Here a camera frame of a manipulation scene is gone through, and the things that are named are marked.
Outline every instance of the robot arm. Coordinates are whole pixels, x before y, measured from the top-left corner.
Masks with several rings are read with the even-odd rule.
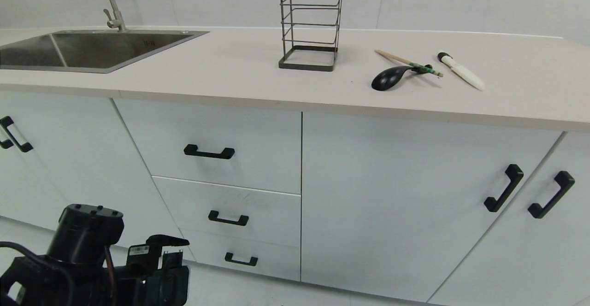
[[[183,306],[188,297],[189,268],[183,253],[163,247],[189,245],[186,239],[154,235],[127,251],[125,266],[112,264],[109,247],[124,230],[123,214],[103,206],[69,205],[46,255],[0,241],[24,256],[15,258],[0,277],[2,306]],[[162,268],[158,268],[162,257]],[[17,300],[8,297],[22,285]]]

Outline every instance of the sink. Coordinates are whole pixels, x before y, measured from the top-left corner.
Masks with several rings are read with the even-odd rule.
[[[0,47],[0,69],[109,73],[206,31],[59,31]]]

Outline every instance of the countertop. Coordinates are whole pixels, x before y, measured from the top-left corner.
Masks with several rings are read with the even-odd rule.
[[[137,29],[211,32],[109,74],[0,70],[0,89],[590,132],[590,47],[565,39],[343,29],[335,71],[318,72],[278,68],[280,29]],[[57,30],[0,30],[0,46]],[[375,91],[373,78],[400,65],[375,49],[445,77],[406,75],[393,90]],[[486,91],[439,62],[441,49]]]

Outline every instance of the black handle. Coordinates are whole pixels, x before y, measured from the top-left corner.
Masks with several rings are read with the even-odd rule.
[[[218,218],[218,217],[219,217],[219,212],[217,210],[211,210],[209,212],[209,220],[210,221],[222,222],[225,224],[233,224],[233,225],[239,225],[239,226],[246,226],[246,224],[248,224],[248,220],[249,220],[249,217],[245,216],[245,215],[240,215],[240,219],[238,221],[224,220],[223,218]]]
[[[225,254],[225,260],[227,262],[231,262],[233,264],[239,264],[239,265],[252,266],[252,267],[254,267],[258,263],[258,258],[255,258],[253,256],[250,258],[250,262],[236,261],[233,258],[234,258],[234,254],[233,253],[227,252]]]
[[[198,150],[199,147],[197,145],[188,144],[185,147],[185,155],[213,157],[213,159],[231,159],[231,157],[236,153],[236,150],[233,148],[225,148],[221,153],[199,152]]]
[[[8,147],[4,147],[4,145],[2,146],[2,148],[6,149],[12,146],[12,142],[14,142],[17,147],[21,150],[21,152],[26,153],[28,151],[31,151],[33,149],[33,146],[31,144],[29,144],[28,142],[25,142],[24,144],[19,144],[18,140],[14,137],[14,135],[12,135],[12,133],[10,132],[10,130],[8,129],[8,127],[10,125],[14,124],[14,121],[12,118],[10,118],[10,116],[4,116],[2,117],[2,119],[0,119],[0,126],[2,126],[2,128],[4,129],[4,131],[8,134],[8,136],[10,136],[11,138],[11,142],[10,144],[6,143],[6,145]]]
[[[14,146],[14,143],[10,139],[6,139],[4,141],[0,140],[0,148],[3,150],[7,150]]]
[[[555,176],[554,180],[561,188],[544,208],[538,203],[533,203],[533,205],[529,207],[529,213],[531,213],[534,218],[543,218],[576,182],[567,171],[560,171],[557,176]]]
[[[508,200],[508,197],[518,186],[518,184],[522,180],[522,177],[525,176],[525,173],[522,172],[518,165],[509,165],[504,173],[506,173],[506,176],[510,178],[510,183],[506,187],[506,190],[502,192],[502,195],[500,195],[500,197],[497,200],[493,197],[488,197],[487,199],[485,199],[483,203],[487,210],[489,210],[492,213],[495,213],[498,210],[500,210],[502,205],[504,205],[504,202]]]

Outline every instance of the black ladle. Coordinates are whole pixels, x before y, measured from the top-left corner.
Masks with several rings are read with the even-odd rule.
[[[425,66],[429,69],[432,69],[432,65],[430,64]],[[371,87],[373,87],[374,90],[380,90],[381,92],[383,92],[384,90],[388,90],[393,86],[397,85],[398,82],[402,80],[404,73],[406,73],[406,71],[408,70],[411,70],[419,75],[427,73],[425,71],[420,71],[417,67],[413,66],[396,66],[378,74],[377,77],[375,77],[375,79],[371,83]]]

